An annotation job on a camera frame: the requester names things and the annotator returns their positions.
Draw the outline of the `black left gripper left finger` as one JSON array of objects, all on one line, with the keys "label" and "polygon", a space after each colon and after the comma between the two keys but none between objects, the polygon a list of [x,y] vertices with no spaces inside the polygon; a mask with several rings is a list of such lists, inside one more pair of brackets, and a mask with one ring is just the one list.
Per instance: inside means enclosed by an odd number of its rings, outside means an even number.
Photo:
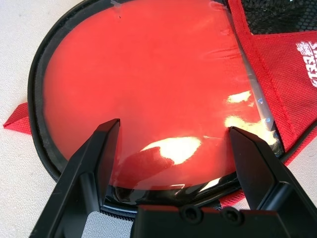
[{"label": "black left gripper left finger", "polygon": [[90,213],[100,211],[113,169],[120,120],[100,124],[71,157],[30,237],[80,238]]}]

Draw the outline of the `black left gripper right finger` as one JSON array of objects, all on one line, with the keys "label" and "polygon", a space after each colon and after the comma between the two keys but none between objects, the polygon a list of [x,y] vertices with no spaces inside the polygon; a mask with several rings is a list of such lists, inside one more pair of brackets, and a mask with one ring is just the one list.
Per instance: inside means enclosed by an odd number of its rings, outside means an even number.
[{"label": "black left gripper right finger", "polygon": [[229,137],[236,174],[251,209],[316,211],[291,171],[264,140],[234,126]]}]

